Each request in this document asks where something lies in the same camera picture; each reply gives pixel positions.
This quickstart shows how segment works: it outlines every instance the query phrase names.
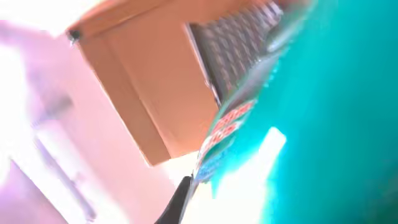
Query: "teal object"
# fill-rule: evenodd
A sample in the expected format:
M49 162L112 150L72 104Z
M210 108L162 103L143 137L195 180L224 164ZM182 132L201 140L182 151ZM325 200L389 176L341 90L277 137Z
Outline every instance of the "teal object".
M239 129L202 153L182 223L397 223L396 9L314 5Z

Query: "cardboard box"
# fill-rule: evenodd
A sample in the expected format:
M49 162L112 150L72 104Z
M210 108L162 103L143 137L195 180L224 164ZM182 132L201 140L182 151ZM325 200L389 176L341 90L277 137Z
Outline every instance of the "cardboard box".
M185 23L248 3L126 1L70 29L81 35L83 55L150 165L199 150L217 112Z

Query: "pink wall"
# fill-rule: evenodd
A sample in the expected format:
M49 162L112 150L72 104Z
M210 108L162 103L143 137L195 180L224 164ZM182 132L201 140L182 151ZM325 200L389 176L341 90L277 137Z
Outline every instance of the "pink wall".
M103 187L131 223L153 223L175 187L163 168L146 165L133 138L76 46L66 37L1 27L0 41L17 47L27 77L49 105L69 95L73 107L59 121Z

